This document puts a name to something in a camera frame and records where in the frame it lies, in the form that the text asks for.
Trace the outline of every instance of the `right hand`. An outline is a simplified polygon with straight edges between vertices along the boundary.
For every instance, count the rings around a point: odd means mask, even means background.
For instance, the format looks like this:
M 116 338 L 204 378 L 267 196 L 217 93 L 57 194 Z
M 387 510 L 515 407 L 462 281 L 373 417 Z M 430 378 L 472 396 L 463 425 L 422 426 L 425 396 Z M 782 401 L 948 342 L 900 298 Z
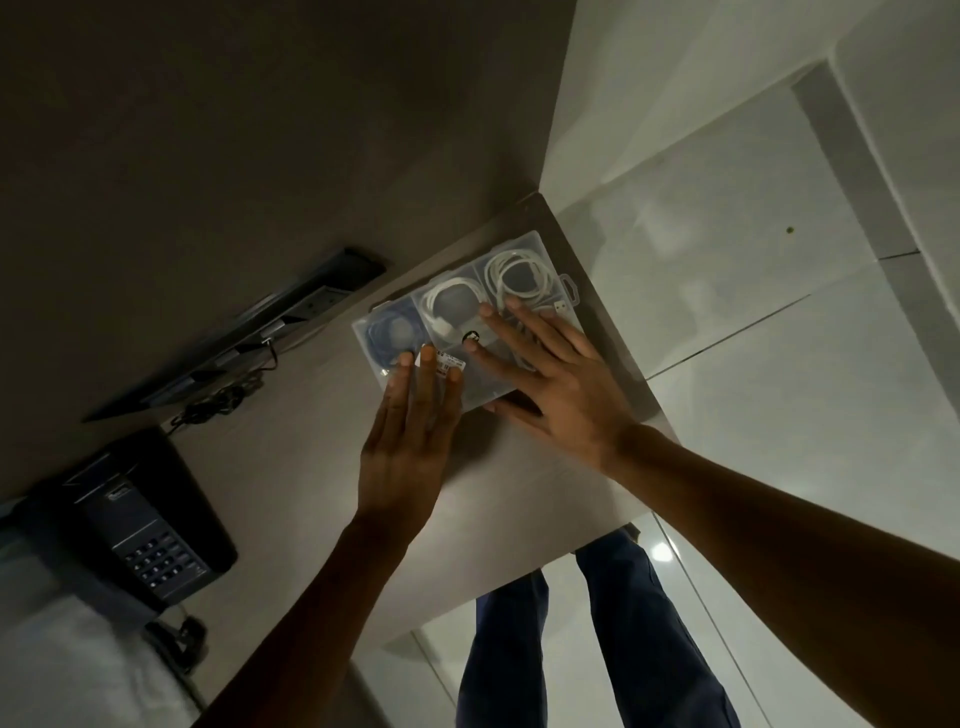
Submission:
M 493 332 L 537 370 L 530 372 L 487 352 L 465 347 L 488 372 L 511 382 L 540 408 L 537 415 L 506 400 L 485 407 L 558 446 L 602 473 L 621 443 L 637 427 L 630 405 L 610 367 L 589 339 L 552 310 L 538 314 L 515 296 L 507 307 L 542 342 L 542 348 L 504 321 L 488 303 L 480 315 Z

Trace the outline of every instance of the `glossy tile floor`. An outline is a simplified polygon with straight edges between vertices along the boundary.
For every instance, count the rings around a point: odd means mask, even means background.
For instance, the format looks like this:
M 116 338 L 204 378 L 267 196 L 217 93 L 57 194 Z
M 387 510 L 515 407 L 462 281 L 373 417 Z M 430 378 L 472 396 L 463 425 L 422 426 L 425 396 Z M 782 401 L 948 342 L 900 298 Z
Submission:
M 683 444 L 960 557 L 960 423 L 789 89 L 560 222 Z M 745 727 L 866 725 L 680 534 L 636 525 Z M 570 556 L 544 573 L 550 725 L 620 726 L 583 577 Z M 358 659 L 396 728 L 452 723 L 473 619 L 464 605 Z M 423 685 L 389 679 L 397 665 Z

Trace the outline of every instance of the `sticker label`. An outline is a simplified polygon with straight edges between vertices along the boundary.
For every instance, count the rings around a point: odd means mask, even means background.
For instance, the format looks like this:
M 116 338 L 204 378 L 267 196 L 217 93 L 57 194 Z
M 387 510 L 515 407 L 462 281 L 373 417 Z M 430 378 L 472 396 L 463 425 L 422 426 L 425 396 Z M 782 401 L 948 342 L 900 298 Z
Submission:
M 417 352 L 417 359 L 414 361 L 414 366 L 420 365 L 420 352 Z M 458 359 L 456 356 L 451 356 L 446 352 L 437 352 L 437 376 L 446 376 L 446 373 L 450 371 L 450 367 L 456 367 L 461 372 L 467 366 L 467 362 L 463 359 Z

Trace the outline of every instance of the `white cable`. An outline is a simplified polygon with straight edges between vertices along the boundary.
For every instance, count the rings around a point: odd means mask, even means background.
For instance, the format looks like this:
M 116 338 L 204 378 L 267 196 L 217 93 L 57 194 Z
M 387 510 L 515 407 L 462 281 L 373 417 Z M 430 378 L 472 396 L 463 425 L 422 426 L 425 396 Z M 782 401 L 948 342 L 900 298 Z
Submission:
M 479 281 L 468 278 L 452 278 L 444 280 L 429 291 L 423 297 L 423 318 L 426 319 L 426 323 L 437 332 L 437 334 L 450 344 L 459 344 L 461 343 L 462 334 L 455 328 L 452 324 L 448 322 L 447 319 L 437 316 L 433 312 L 433 304 L 436 302 L 437 297 L 443 293 L 448 288 L 453 288 L 454 286 L 463 285 L 466 288 L 469 288 L 472 291 L 473 295 L 476 296 L 477 302 L 479 303 L 489 303 L 490 298 L 487 296 L 487 292 L 483 289 L 483 286 L 480 285 Z
M 528 291 L 518 291 L 507 284 L 503 279 L 507 271 L 516 265 L 530 266 L 530 273 L 534 278 L 534 287 Z M 514 249 L 497 253 L 483 269 L 485 283 L 496 295 L 497 310 L 503 309 L 503 300 L 507 295 L 517 296 L 528 306 L 535 306 L 547 298 L 553 291 L 556 274 L 550 266 L 533 251 Z

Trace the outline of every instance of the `leg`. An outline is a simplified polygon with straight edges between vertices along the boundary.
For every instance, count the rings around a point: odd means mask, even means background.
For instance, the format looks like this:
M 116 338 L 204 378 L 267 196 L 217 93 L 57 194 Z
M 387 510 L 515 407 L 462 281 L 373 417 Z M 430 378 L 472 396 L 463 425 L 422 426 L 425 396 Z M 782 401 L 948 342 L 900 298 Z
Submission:
M 549 590 L 539 569 L 477 599 L 457 728 L 546 728 L 540 636 Z
M 739 728 L 730 700 L 623 529 L 576 552 L 593 628 L 627 728 Z

